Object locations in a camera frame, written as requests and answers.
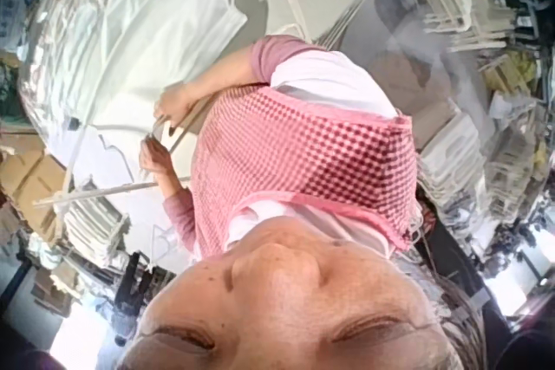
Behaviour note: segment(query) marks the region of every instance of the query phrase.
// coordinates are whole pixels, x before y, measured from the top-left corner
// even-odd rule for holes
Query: closed eye
[[[154,334],[166,334],[175,338],[179,338],[182,341],[188,342],[189,344],[202,348],[203,350],[210,351],[216,346],[215,342],[206,334],[203,334],[199,330],[190,328],[178,328],[178,327],[161,327],[158,328]]]
[[[367,342],[380,343],[392,340],[414,331],[408,322],[393,316],[368,317],[354,321],[343,327],[331,342],[340,343],[354,339],[364,339]]]

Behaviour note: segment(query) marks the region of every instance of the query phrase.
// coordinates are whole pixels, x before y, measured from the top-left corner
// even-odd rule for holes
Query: pink sleeve
[[[321,51],[323,49],[309,45],[295,36],[265,36],[252,46],[252,72],[260,82],[270,84],[271,75],[279,64],[301,52],[313,50]]]
[[[164,210],[185,247],[193,252],[195,234],[193,195],[188,189],[164,201]]]

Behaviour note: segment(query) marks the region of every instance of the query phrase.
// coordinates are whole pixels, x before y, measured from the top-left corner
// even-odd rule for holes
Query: gray hair
[[[412,262],[406,257],[395,255],[392,260],[399,270],[420,285],[434,306],[443,332],[451,344],[447,356],[432,368],[487,369],[486,337],[481,310],[473,308],[467,294],[457,285],[430,270],[423,262]]]

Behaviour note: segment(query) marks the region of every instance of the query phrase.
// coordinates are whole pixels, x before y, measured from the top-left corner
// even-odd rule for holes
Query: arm
[[[195,223],[193,196],[183,188],[167,149],[155,138],[146,137],[140,146],[140,167],[153,173],[162,195],[164,210],[188,250],[193,251]]]
[[[156,104],[154,117],[167,116],[176,127],[197,101],[226,88],[270,84],[276,67],[296,54],[321,50],[294,36],[266,36],[211,66],[196,80],[167,90]]]

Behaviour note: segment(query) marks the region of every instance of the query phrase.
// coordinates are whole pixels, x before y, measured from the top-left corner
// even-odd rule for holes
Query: fabric
[[[380,86],[341,52],[307,45],[294,36],[267,36],[254,44],[251,65],[261,82],[299,100],[387,118],[397,115]]]
[[[299,218],[312,226],[316,233],[362,244],[386,258],[389,258],[394,250],[387,238],[362,221],[337,216],[309,205],[271,200],[261,200],[250,204],[232,219],[229,224],[229,237],[225,249],[229,250],[234,243],[241,240],[263,221],[282,216]]]
[[[405,250],[415,155],[409,118],[321,106],[268,87],[234,88],[207,116],[192,190],[175,196],[193,203],[176,228],[189,250],[198,242],[202,256],[219,254],[230,220],[270,199],[363,221]],[[166,212],[175,221],[171,205]]]

